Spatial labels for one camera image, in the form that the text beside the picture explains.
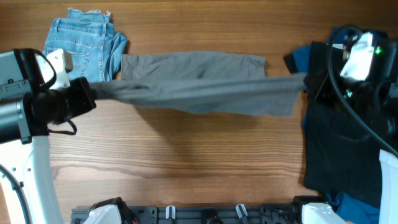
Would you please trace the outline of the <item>grey shorts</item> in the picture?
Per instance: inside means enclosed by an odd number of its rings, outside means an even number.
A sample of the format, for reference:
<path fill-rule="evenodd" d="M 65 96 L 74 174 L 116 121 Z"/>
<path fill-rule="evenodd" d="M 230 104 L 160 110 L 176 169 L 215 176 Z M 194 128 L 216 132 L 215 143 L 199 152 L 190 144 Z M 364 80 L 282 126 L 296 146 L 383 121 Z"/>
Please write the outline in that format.
<path fill-rule="evenodd" d="M 290 116 L 304 73 L 269 77 L 263 57 L 221 52 L 128 55 L 121 79 L 92 82 L 99 100 L 141 108 L 165 108 L 193 114 L 224 112 L 249 116 Z"/>

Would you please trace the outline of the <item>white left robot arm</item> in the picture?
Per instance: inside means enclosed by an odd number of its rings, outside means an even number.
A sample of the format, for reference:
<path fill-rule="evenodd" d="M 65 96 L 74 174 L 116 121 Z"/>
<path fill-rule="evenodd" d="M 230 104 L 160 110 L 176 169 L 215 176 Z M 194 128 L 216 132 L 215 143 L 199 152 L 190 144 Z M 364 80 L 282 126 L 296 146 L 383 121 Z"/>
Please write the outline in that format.
<path fill-rule="evenodd" d="M 50 171 L 50 123 L 96 107 L 86 78 L 70 80 L 72 56 L 58 49 L 1 53 L 1 186 L 12 223 L 63 223 Z"/>

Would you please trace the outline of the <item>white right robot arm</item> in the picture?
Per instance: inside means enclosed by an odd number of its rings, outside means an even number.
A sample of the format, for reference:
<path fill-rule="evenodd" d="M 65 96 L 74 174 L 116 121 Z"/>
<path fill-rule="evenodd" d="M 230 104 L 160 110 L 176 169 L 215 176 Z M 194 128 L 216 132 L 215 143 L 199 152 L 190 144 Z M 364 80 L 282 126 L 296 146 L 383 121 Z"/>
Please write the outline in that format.
<path fill-rule="evenodd" d="M 313 42 L 305 55 L 304 185 L 343 220 L 397 222 L 397 41 L 369 30 Z"/>

